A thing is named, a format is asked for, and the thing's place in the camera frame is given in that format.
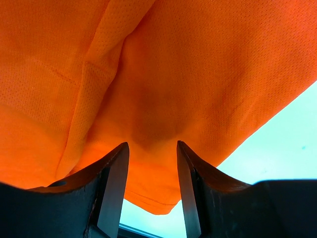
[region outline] orange fabric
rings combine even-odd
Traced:
[[[315,0],[0,1],[0,180],[46,186],[130,146],[125,198],[180,199],[317,79]]]

